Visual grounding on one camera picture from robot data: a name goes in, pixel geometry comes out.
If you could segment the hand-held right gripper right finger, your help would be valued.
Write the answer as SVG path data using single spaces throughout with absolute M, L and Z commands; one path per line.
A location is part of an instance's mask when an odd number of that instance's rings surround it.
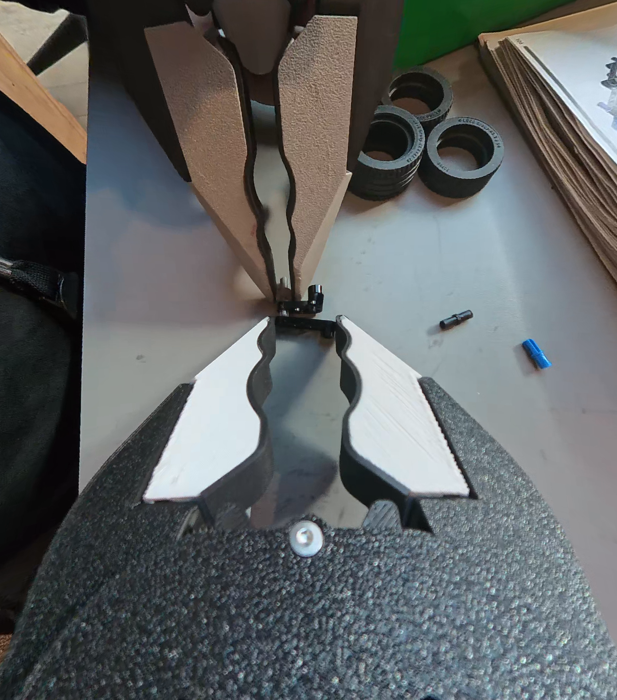
M 343 419 L 340 478 L 366 506 L 473 490 L 423 389 L 423 376 L 347 316 L 336 318 Z

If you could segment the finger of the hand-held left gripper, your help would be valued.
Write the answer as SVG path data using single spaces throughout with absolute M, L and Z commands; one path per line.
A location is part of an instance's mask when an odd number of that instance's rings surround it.
M 347 168 L 357 17 L 314 15 L 277 68 L 292 291 L 311 285 L 349 180 Z
M 272 300 L 258 215 L 245 187 L 249 142 L 234 67 L 189 22 L 146 28 L 145 37 L 191 188 L 251 280 Z

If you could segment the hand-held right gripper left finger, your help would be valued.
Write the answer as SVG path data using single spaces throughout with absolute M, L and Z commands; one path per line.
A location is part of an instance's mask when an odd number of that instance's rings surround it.
M 210 524 L 230 508 L 249 519 L 274 473 L 263 405 L 275 353 L 275 321 L 266 317 L 196 375 L 144 503 L 191 503 Z

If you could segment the black thin toy liftarm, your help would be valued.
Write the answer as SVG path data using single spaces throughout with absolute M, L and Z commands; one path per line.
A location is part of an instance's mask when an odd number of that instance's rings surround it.
M 336 334 L 336 321 L 309 318 L 308 316 L 276 316 L 275 326 L 289 330 L 315 331 L 325 339 L 333 339 Z

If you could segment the green plastic bin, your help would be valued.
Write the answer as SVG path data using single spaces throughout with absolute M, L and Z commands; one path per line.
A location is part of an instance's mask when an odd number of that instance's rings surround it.
M 489 31 L 523 21 L 567 1 L 405 1 L 394 68 L 410 68 L 458 50 Z

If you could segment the black angled toy beam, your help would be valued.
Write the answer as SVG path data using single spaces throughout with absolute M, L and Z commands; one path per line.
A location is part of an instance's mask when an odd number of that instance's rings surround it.
M 314 316 L 322 312 L 324 306 L 324 290 L 321 284 L 313 284 L 308 288 L 307 300 L 292 298 L 278 301 L 278 315 L 288 316 L 299 314 Z

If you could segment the grey desk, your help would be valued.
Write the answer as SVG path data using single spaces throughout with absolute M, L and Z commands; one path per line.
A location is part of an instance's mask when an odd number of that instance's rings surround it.
M 91 49 L 80 484 L 178 384 L 272 309 Z M 317 271 L 345 314 L 434 378 L 547 500 L 617 644 L 617 287 L 552 190 L 477 52 L 434 62 L 454 113 L 496 128 L 477 196 L 416 181 L 382 205 L 348 193 Z M 439 321 L 473 318 L 441 331 Z M 552 367 L 535 371 L 532 338 Z

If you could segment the light wooden board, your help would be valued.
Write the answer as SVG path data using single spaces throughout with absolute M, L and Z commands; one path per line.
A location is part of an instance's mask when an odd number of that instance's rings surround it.
M 0 91 L 44 127 L 77 160 L 86 162 L 86 130 L 50 94 L 1 33 Z

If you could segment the blue toy connector pin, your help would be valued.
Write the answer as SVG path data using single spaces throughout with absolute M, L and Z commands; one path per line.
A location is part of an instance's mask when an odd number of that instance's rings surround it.
M 524 340 L 521 347 L 535 371 L 543 371 L 552 367 L 551 360 L 532 338 Z

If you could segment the person's black clothing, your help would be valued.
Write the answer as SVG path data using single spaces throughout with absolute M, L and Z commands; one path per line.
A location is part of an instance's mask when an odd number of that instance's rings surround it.
M 0 257 L 80 277 L 85 166 L 0 92 Z M 82 333 L 0 278 L 0 553 L 75 487 Z

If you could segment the open instruction booklet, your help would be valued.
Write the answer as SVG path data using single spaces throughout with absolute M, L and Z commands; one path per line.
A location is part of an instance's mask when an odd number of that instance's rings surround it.
M 617 1 L 478 37 L 480 58 L 617 283 Z

